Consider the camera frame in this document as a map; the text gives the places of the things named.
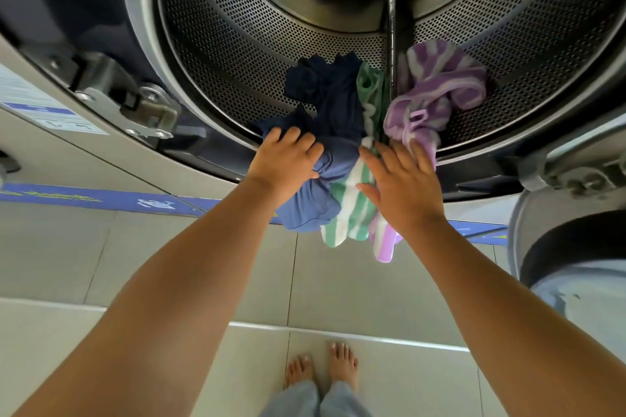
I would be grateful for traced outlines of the person's left hand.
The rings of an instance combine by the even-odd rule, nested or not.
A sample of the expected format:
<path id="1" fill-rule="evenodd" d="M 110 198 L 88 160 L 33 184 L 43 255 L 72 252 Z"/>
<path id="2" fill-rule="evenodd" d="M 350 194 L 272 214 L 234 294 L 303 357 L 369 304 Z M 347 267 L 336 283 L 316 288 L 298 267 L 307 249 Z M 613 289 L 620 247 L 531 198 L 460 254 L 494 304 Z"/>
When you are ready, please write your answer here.
<path id="1" fill-rule="evenodd" d="M 305 182 L 319 177 L 315 169 L 317 162 L 268 159 L 264 156 L 263 140 L 243 184 L 257 191 L 273 207 L 279 207 L 289 200 Z"/>

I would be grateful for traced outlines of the person's right hand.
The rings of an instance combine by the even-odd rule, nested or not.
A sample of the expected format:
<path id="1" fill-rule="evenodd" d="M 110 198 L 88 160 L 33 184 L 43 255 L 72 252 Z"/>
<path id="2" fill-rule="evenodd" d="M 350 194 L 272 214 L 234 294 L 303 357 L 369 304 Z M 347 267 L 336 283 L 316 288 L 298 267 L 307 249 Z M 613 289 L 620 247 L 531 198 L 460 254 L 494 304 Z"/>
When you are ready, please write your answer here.
<path id="1" fill-rule="evenodd" d="M 387 170 L 380 155 L 364 146 L 359 147 L 359 158 L 369 168 L 377 182 L 384 183 L 384 206 L 378 209 L 398 233 L 405 239 L 426 235 L 448 226 L 444 215 L 442 190 L 435 173 L 422 173 L 409 146 L 392 140 L 393 147 L 401 158 L 403 170 Z"/>

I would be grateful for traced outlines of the green white striped cloth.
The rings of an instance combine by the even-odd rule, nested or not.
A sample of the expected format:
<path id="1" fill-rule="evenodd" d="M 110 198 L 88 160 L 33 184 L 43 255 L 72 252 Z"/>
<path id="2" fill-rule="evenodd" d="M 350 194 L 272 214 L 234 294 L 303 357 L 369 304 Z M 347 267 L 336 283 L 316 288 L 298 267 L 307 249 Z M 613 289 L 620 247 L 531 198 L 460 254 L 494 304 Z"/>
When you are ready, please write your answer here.
<path id="1" fill-rule="evenodd" d="M 363 107 L 365 135 L 361 145 L 371 149 L 384 136 L 382 123 L 390 104 L 389 84 L 384 72 L 363 62 L 356 78 L 358 99 Z M 358 190 L 357 184 L 373 184 L 374 178 L 358 159 L 349 175 L 331 185 L 331 195 L 340 204 L 339 214 L 320 228 L 328 247 L 338 247 L 346 239 L 365 240 L 370 223 L 378 213 L 374 204 Z"/>

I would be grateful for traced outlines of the navy blue garment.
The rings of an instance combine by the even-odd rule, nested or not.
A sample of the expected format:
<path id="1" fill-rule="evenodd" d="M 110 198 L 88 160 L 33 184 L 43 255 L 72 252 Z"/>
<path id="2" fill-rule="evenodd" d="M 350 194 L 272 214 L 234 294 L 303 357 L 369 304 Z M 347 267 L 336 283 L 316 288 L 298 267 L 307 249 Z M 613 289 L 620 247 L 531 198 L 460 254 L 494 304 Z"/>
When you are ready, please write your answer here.
<path id="1" fill-rule="evenodd" d="M 356 80 L 362 61 L 355 53 L 338 54 L 328 64 L 320 55 L 301 58 L 287 69 L 284 95 L 296 101 L 293 112 L 252 122 L 262 137 L 279 127 L 296 127 L 310 133 L 324 146 L 314 166 L 319 175 L 307 180 L 277 210 L 289 231 L 311 232 L 327 225 L 340 212 L 340 202 L 331 186 L 346 179 L 356 165 L 358 147 L 365 136 L 364 109 Z"/>

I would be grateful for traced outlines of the purple white striped cloth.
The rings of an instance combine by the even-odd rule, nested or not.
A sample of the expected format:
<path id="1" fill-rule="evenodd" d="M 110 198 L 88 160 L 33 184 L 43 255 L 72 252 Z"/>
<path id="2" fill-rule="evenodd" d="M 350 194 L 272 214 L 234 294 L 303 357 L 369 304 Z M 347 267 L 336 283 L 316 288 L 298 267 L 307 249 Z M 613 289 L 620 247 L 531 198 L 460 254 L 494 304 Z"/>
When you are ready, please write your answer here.
<path id="1" fill-rule="evenodd" d="M 455 110 L 478 107 L 487 95 L 488 70 L 462 49 L 445 40 L 411 46 L 401 57 L 408 78 L 389 107 L 382 130 L 389 139 L 419 143 L 436 168 L 440 134 Z"/>

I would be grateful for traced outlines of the person's left forearm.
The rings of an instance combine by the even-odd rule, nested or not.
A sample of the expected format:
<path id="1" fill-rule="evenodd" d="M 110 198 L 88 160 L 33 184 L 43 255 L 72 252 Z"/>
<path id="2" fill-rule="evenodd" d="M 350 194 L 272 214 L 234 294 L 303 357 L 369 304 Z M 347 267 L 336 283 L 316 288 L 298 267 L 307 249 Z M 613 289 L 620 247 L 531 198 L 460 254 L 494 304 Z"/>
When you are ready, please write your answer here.
<path id="1" fill-rule="evenodd" d="M 189 417 L 270 219 L 302 183 L 246 176 L 132 275 L 12 417 Z"/>

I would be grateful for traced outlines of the person's right forearm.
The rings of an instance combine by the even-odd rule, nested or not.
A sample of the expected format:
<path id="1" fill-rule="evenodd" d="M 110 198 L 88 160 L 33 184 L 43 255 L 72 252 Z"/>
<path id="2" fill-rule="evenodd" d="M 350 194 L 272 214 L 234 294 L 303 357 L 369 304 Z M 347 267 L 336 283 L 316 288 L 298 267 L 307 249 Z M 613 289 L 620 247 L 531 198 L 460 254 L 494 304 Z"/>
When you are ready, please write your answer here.
<path id="1" fill-rule="evenodd" d="M 626 417 L 626 365 L 458 234 L 441 214 L 385 213 L 441 291 L 510 417 Z"/>

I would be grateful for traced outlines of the metal door hinge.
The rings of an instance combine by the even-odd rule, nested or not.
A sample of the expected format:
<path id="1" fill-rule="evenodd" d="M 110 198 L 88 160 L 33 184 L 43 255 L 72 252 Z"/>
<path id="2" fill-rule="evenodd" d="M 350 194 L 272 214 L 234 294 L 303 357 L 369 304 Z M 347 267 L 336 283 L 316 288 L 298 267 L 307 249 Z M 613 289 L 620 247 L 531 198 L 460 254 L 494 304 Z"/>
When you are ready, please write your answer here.
<path id="1" fill-rule="evenodd" d="M 518 179 L 531 192 L 568 191 L 573 197 L 626 189 L 626 124 L 594 128 L 522 158 Z"/>

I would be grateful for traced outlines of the person's right foot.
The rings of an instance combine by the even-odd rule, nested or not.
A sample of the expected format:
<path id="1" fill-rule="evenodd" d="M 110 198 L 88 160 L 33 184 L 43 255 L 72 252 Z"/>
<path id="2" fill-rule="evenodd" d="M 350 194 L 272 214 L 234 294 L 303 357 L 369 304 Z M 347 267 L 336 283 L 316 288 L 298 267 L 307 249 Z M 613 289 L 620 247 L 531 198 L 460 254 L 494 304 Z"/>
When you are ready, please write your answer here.
<path id="1" fill-rule="evenodd" d="M 357 394 L 359 390 L 359 362 L 353 349 L 344 342 L 330 342 L 327 362 L 331 386 L 343 383 Z"/>

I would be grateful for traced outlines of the person's foot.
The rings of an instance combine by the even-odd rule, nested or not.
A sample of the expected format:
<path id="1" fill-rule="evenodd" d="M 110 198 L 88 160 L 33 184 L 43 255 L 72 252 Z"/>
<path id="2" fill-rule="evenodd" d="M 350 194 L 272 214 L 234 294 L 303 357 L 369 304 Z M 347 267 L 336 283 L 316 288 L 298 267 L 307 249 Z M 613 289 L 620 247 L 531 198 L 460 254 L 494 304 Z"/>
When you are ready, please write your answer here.
<path id="1" fill-rule="evenodd" d="M 359 390 L 359 362 L 353 349 L 344 342 L 330 342 L 327 362 L 331 386 L 343 383 L 357 394 Z"/>
<path id="2" fill-rule="evenodd" d="M 290 360 L 286 367 L 284 390 L 301 382 L 316 383 L 316 372 L 310 355 L 303 354 Z"/>

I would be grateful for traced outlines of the round washing machine door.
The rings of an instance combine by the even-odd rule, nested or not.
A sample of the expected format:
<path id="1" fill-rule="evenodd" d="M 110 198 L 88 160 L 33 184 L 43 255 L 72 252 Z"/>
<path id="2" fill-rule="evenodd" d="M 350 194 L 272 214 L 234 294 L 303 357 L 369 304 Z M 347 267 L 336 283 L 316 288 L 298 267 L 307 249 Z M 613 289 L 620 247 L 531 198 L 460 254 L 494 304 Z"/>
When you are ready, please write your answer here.
<path id="1" fill-rule="evenodd" d="M 576 324 L 626 333 L 626 186 L 524 191 L 508 226 L 513 277 Z"/>

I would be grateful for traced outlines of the person's left foot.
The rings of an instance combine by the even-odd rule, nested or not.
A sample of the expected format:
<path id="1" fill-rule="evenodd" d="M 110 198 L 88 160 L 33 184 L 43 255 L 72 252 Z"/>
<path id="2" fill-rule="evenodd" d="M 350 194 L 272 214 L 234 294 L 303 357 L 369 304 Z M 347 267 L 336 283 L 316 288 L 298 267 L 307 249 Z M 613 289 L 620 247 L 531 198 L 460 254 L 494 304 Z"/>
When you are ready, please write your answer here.
<path id="1" fill-rule="evenodd" d="M 301 382 L 316 383 L 316 372 L 310 355 L 303 354 L 290 360 L 286 367 L 284 390 Z"/>

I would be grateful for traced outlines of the grey blue trousers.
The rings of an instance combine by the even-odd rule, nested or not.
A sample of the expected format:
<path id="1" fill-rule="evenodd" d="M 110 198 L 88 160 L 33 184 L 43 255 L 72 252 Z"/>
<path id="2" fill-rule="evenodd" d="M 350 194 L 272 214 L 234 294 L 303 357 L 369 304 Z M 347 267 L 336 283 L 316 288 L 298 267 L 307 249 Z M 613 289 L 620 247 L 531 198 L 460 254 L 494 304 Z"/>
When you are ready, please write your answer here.
<path id="1" fill-rule="evenodd" d="M 343 381 L 320 397 L 314 381 L 302 381 L 271 398 L 258 417 L 373 417 Z"/>

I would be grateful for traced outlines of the grey front-load washing machine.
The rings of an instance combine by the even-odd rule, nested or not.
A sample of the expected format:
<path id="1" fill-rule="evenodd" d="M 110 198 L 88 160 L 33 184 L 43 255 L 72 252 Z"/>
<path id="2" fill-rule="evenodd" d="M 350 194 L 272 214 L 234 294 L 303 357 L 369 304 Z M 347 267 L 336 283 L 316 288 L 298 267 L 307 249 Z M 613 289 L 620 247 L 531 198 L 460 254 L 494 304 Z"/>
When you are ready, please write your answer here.
<path id="1" fill-rule="evenodd" d="M 394 97 L 408 75 L 400 62 L 404 49 L 397 48 L 398 2 L 386 1 L 384 34 L 391 58 L 384 71 Z M 248 127 L 257 138 L 250 144 L 241 141 L 192 105 L 168 67 L 162 30 L 153 0 L 0 0 L 0 64 L 108 133 L 51 130 L 0 107 L 0 185 L 46 185 L 38 194 L 41 202 L 83 208 L 86 196 L 71 197 L 70 188 L 107 191 L 110 199 L 99 209 L 113 209 L 114 191 L 135 199 L 140 193 L 169 194 L 191 210 L 200 206 L 193 197 L 208 202 L 230 192 L 247 172 L 260 135 L 251 121 Z M 517 134 L 512 142 L 496 144 L 495 151 L 446 162 L 442 136 L 451 118 L 437 153 L 447 218 L 507 223 L 527 191 L 518 179 L 522 158 L 594 128 L 613 127 L 618 114 L 626 116 L 626 30 L 622 34 L 616 56 L 602 73 L 570 92 L 569 103 L 549 112 L 531 136 Z M 44 68 L 45 56 L 53 52 L 104 53 L 138 83 L 161 86 L 181 108 L 174 137 L 133 137 L 98 117 Z"/>

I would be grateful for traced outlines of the white blue sticker label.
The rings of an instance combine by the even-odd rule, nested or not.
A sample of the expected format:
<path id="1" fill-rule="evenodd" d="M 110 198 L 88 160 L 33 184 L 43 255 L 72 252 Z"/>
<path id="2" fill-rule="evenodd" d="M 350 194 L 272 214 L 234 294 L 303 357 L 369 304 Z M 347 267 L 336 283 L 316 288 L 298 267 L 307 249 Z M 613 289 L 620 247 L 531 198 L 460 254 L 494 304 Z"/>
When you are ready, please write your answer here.
<path id="1" fill-rule="evenodd" d="M 0 64 L 0 107 L 40 127 L 107 136 L 108 133 Z"/>

